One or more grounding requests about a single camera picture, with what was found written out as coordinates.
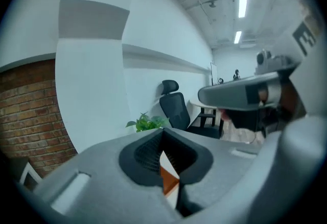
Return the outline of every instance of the office chair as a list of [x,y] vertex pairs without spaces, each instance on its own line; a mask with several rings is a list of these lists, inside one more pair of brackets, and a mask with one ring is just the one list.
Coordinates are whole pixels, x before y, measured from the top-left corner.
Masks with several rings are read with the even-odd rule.
[[[190,115],[186,109],[184,96],[181,92],[174,92],[179,89],[179,85],[174,80],[164,80],[162,96],[159,99],[160,106],[169,118],[169,122],[173,128],[185,130],[194,134],[203,135],[210,138],[219,139],[219,131],[215,128],[204,128],[189,126],[191,122]],[[214,118],[213,114],[200,114],[199,117]]]

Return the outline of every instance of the chair headrest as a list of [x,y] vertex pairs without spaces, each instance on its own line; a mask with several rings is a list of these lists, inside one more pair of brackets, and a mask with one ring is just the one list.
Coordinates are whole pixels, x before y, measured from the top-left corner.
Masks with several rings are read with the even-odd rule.
[[179,85],[175,80],[163,80],[162,81],[163,84],[163,91],[162,91],[162,95],[166,95],[170,92],[174,92],[177,91],[179,89]]

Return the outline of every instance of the potted plant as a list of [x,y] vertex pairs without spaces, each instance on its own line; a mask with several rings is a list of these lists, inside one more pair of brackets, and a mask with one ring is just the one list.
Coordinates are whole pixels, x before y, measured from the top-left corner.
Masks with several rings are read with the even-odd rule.
[[153,116],[150,118],[146,113],[141,113],[141,116],[136,121],[129,121],[126,127],[136,127],[136,132],[145,131],[154,128],[163,128],[169,125],[169,119],[162,118],[161,116]]

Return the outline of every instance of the person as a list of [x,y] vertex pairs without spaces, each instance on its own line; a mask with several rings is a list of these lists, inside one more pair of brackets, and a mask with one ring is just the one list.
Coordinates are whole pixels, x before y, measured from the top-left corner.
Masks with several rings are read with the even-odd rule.
[[240,72],[239,72],[239,70],[235,70],[235,74],[233,76],[233,80],[238,80],[238,79],[241,79]]

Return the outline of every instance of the desk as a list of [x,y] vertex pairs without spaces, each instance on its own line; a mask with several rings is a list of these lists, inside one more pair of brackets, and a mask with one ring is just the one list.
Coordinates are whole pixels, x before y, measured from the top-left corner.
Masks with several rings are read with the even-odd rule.
[[[216,114],[217,114],[217,107],[215,106],[209,106],[209,105],[205,105],[203,104],[198,96],[194,96],[190,99],[190,103],[194,106],[197,106],[197,107],[200,107],[201,108],[201,113],[204,114],[204,109],[205,108],[210,108],[213,110],[213,114],[215,115],[215,117],[213,118],[213,121],[212,121],[212,127],[215,125],[216,123]],[[206,118],[205,117],[201,117],[201,121],[200,121],[200,127],[204,127],[204,124],[205,124],[205,120]],[[222,119],[220,119],[220,123],[219,123],[219,136],[222,137],[222,134],[223,134],[223,127],[224,127],[224,121]]]

